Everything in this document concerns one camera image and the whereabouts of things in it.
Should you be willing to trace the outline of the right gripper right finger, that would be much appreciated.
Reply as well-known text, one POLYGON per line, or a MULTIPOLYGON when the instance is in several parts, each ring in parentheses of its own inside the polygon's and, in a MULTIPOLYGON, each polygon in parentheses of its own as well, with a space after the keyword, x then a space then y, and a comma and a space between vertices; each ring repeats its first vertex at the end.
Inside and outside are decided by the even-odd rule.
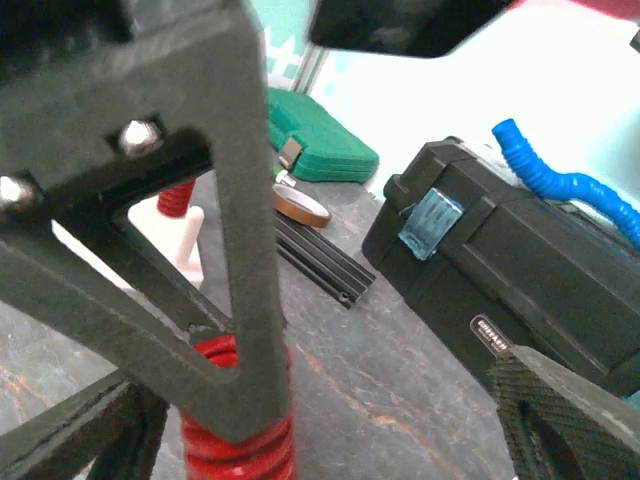
POLYGON ((639 409, 539 352, 515 346, 492 369, 520 479, 637 479, 639 409))

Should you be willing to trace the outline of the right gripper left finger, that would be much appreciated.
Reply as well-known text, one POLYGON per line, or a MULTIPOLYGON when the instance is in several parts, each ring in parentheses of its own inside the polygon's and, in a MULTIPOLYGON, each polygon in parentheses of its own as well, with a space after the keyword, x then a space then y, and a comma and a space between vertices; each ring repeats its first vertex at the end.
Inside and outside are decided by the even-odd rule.
POLYGON ((168 404, 113 372, 1 436, 3 479, 149 479, 168 404))

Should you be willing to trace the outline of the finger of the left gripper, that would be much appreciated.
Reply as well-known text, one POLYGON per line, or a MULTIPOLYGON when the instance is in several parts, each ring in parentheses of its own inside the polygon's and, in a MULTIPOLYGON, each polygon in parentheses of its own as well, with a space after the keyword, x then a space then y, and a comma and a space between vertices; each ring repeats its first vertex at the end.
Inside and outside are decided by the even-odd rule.
POLYGON ((289 393, 241 1, 1 7, 1 299, 243 441, 289 393))

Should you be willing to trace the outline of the red large spring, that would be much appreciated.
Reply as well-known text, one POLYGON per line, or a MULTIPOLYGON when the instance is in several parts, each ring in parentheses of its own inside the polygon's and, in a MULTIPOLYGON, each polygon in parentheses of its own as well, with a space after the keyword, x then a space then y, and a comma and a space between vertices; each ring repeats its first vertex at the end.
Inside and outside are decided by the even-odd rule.
POLYGON ((161 192, 156 203, 158 211, 169 218, 184 217, 189 210, 195 183, 193 179, 161 192))
POLYGON ((181 433, 188 479, 296 479, 291 357, 281 332, 205 340, 189 355, 181 433))

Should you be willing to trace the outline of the white peg base plate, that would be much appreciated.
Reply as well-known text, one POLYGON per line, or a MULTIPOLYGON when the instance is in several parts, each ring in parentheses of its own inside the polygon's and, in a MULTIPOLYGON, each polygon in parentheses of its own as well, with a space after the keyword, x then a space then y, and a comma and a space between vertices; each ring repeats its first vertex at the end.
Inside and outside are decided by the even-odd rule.
MULTIPOLYGON (((184 217, 169 218, 158 211, 157 198, 158 196, 153 196, 130 207, 128 219, 196 289, 199 289, 204 273, 197 237, 205 218, 204 211, 199 206, 189 206, 184 217)), ((64 227, 56 221, 52 221, 51 225, 57 239, 101 275, 122 290, 133 290, 124 279, 64 227)))

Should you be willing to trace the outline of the brown tape roll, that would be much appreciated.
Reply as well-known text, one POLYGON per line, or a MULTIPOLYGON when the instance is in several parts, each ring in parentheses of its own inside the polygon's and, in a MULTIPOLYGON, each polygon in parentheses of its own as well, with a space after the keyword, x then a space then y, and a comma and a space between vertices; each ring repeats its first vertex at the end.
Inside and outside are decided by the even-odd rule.
POLYGON ((332 215, 329 210, 305 193, 283 184, 274 184, 275 209, 300 224, 325 228, 332 215))

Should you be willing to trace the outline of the black aluminium extrusion profile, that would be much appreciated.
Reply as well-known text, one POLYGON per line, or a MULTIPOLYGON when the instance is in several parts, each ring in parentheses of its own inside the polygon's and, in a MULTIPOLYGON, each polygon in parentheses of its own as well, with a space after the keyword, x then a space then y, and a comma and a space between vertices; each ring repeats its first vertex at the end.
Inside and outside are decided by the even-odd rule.
POLYGON ((351 308, 376 276, 311 227, 277 212, 277 252, 343 307, 351 308))

